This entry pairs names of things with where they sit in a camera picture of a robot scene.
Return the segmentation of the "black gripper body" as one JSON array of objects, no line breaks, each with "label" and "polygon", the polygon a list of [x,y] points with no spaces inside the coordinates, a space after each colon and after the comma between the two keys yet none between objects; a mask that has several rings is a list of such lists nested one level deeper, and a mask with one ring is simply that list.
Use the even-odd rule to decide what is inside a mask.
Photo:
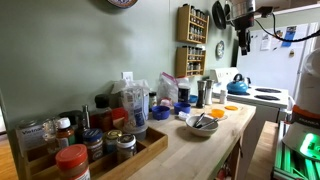
[{"label": "black gripper body", "polygon": [[254,25],[254,15],[249,13],[247,15],[238,17],[234,20],[234,27],[237,32],[239,47],[242,55],[246,55],[250,51],[250,32],[249,28]]}]

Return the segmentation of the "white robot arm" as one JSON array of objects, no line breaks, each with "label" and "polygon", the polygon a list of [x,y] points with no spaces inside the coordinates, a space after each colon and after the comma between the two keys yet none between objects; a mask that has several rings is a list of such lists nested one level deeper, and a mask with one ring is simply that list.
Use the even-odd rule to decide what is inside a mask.
[{"label": "white robot arm", "polygon": [[[233,18],[235,29],[239,37],[239,47],[243,56],[247,55],[250,49],[249,28],[258,23],[261,29],[271,37],[282,41],[285,44],[299,43],[311,38],[318,37],[320,30],[294,39],[291,34],[297,32],[294,28],[287,28],[284,37],[278,36],[275,28],[275,15],[273,13],[262,13],[262,16],[273,17],[273,32],[268,32],[257,20],[254,20],[253,12],[248,12]],[[300,84],[296,104],[292,107],[292,124],[289,133],[285,135],[283,142],[292,150],[297,151],[302,156],[314,161],[320,160],[320,70],[319,70],[319,49],[312,51],[300,66]]]}]

